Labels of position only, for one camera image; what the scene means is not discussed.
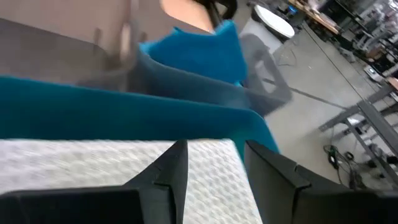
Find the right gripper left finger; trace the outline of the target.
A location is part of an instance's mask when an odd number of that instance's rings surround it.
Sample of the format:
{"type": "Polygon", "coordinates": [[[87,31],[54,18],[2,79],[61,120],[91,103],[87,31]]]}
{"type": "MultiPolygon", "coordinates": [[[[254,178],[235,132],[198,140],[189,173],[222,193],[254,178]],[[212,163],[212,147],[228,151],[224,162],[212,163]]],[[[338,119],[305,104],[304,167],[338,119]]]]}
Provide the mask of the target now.
{"type": "Polygon", "coordinates": [[[1,195],[1,223],[182,223],[188,144],[173,143],[123,185],[18,190],[1,195]]]}

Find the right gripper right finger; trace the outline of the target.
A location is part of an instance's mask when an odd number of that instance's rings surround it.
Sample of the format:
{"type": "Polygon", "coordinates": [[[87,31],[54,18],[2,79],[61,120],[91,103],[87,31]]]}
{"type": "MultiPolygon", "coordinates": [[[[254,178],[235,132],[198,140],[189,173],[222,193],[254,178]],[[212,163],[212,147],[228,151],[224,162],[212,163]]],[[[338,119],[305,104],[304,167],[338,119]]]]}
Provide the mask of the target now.
{"type": "Polygon", "coordinates": [[[253,140],[244,165],[264,223],[397,224],[396,191],[351,190],[253,140]]]}

